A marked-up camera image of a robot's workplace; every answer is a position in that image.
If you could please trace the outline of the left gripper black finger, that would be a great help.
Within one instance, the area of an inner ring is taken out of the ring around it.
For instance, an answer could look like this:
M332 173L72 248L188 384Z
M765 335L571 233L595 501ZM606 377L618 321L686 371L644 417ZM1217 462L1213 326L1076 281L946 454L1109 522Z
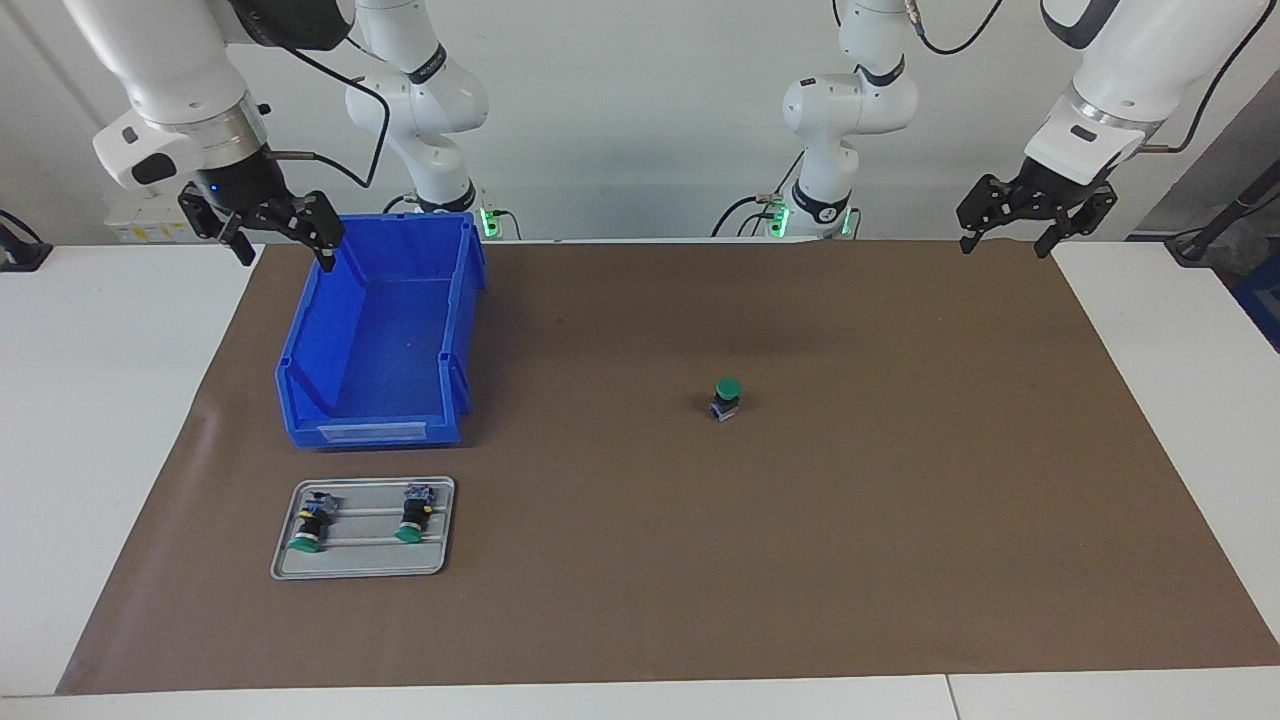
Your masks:
M982 176L974 183L957 205L963 252L973 252L987 233L1019 219L1010 199L1009 186L995 176Z
M1111 184L1101 184L1073 211L1056 210L1052 223L1036 241L1036 256L1048 258L1062 241L1076 234L1092 234L1117 202Z

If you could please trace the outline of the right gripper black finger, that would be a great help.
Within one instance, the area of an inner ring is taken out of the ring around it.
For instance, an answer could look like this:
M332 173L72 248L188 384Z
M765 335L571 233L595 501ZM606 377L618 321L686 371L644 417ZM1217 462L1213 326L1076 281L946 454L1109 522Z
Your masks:
M221 218L215 211L210 201L200 192L196 184L186 184L178 193L178 205L183 211L187 224L201 240L214 240L225 249L229 249L242 266L251 266L256 259L256 251L241 229L241 218L232 213L228 218Z
M332 272L346 237L344 224L323 191L268 201L271 231L310 249L321 272Z

